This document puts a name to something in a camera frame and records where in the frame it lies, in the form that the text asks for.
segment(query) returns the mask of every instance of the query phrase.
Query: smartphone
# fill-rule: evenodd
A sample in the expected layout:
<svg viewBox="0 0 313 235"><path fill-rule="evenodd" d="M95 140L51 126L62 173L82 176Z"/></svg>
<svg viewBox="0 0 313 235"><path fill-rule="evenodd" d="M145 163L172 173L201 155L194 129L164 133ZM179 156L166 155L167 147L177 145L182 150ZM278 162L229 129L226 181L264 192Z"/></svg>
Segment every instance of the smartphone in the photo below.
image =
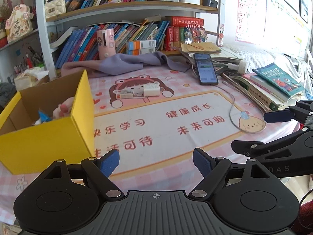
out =
<svg viewBox="0 0 313 235"><path fill-rule="evenodd" d="M217 85L219 81L209 54L193 55L199 73L200 85Z"/></svg>

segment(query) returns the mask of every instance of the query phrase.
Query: white handbag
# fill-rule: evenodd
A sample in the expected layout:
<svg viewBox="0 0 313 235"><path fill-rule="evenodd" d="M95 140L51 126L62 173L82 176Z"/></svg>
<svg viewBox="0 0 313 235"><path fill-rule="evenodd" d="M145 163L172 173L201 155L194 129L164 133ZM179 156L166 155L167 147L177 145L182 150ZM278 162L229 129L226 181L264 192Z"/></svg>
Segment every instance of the white handbag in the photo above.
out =
<svg viewBox="0 0 313 235"><path fill-rule="evenodd" d="M63 14L66 12L65 1L53 0L51 2L48 2L48 0L45 0L44 11L46 14L46 18Z"/></svg>

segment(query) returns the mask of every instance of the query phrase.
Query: silver bolt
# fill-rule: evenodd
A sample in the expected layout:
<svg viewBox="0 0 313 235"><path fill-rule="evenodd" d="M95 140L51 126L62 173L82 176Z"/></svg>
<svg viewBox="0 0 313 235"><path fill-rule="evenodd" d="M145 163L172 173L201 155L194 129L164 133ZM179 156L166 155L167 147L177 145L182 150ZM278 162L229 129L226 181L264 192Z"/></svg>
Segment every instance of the silver bolt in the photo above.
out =
<svg viewBox="0 0 313 235"><path fill-rule="evenodd" d="M119 190L110 190L106 192L106 195L111 198L116 198L121 196L121 192Z"/></svg>
<svg viewBox="0 0 313 235"><path fill-rule="evenodd" d="M203 198L207 196L207 192L203 190L194 190L191 194L197 198Z"/></svg>

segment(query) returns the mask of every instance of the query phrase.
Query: purple cloth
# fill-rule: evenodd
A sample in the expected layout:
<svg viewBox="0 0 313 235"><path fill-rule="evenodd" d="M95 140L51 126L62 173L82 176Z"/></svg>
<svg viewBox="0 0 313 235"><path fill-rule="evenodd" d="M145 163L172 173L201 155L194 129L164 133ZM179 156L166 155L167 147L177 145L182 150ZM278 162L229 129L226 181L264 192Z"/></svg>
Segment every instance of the purple cloth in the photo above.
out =
<svg viewBox="0 0 313 235"><path fill-rule="evenodd" d="M65 76L77 71L87 70L89 78L98 78L108 75L119 75L130 71L143 69L144 65L167 65L171 70L186 72L187 64L173 62L162 52L132 56L127 54L115 54L101 61L67 62L63 64L61 75Z"/></svg>

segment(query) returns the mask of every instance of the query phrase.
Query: pink plush toy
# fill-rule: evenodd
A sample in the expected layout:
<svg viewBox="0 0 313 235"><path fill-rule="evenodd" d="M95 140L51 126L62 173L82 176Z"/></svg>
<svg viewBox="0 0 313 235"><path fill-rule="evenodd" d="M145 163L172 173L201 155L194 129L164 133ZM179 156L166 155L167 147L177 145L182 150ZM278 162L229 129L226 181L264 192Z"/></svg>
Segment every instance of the pink plush toy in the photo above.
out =
<svg viewBox="0 0 313 235"><path fill-rule="evenodd" d="M70 97L53 111L53 119L68 117L71 114L75 97Z"/></svg>

